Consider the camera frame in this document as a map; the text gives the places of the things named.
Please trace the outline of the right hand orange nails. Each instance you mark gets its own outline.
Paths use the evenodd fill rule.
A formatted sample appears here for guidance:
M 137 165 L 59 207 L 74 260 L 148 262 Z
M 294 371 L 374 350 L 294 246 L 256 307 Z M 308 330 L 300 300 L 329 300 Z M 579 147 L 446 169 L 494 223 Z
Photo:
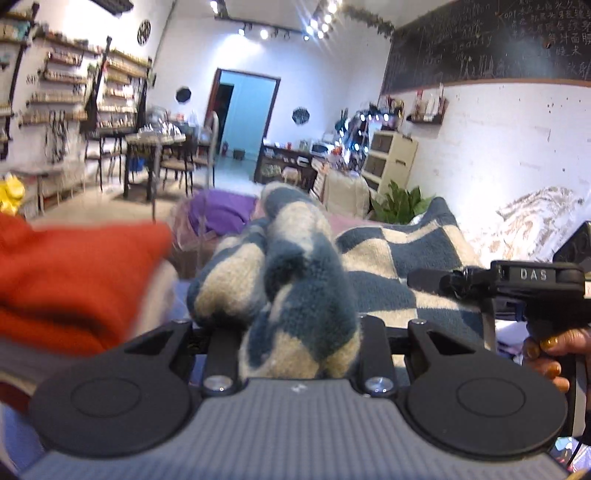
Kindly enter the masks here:
M 583 355 L 590 361 L 590 346 L 589 327 L 572 329 L 540 342 L 528 337 L 523 343 L 524 364 L 566 393 L 570 389 L 570 381 L 563 374 L 558 359 L 567 355 Z

